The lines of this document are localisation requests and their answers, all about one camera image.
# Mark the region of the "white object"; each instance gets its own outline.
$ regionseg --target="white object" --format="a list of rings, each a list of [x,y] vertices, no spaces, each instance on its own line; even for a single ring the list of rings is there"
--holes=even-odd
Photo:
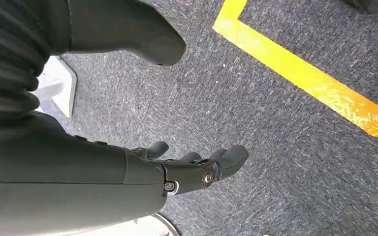
[[[70,234],[72,236],[180,236],[173,225],[159,214],[124,222],[118,225]]]
[[[41,102],[52,99],[65,116],[71,117],[77,77],[60,57],[50,57],[38,77],[38,89],[32,92]]]

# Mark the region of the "orange tape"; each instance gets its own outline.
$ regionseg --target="orange tape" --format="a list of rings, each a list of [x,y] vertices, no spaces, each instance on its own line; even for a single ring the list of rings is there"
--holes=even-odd
[[[226,0],[213,29],[370,135],[378,105],[238,20],[247,0]]]

